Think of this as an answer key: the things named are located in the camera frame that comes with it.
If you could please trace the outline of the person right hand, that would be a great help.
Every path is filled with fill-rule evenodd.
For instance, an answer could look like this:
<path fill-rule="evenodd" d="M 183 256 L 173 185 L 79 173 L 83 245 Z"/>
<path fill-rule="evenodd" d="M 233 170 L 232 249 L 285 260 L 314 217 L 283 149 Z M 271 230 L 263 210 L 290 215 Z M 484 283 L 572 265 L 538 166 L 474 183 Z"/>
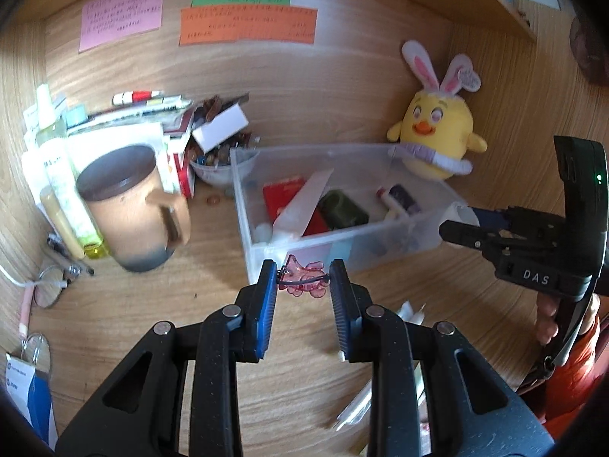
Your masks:
<path fill-rule="evenodd" d="M 536 337 L 540 345 L 548 345 L 550 340 L 554 339 L 560 331 L 554 321 L 559 305 L 560 301 L 555 297 L 542 293 L 537 295 Z M 593 327 L 601 305 L 601 298 L 593 294 L 579 329 L 580 335 L 585 335 Z"/>

